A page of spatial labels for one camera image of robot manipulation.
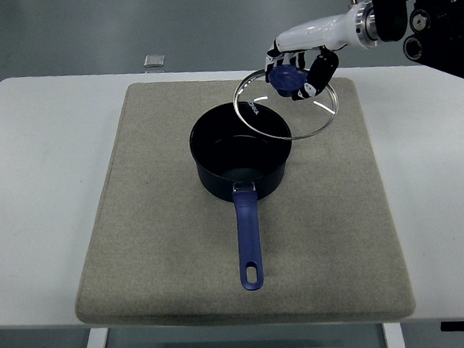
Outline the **white and black hand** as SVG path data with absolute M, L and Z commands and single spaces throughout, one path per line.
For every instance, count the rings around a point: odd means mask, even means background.
M 371 2 L 359 2 L 345 14 L 312 20 L 281 33 L 265 57 L 266 82 L 279 95 L 295 101 L 323 92 L 339 65 L 339 49 L 376 44 L 366 27 L 366 16 L 372 10 Z

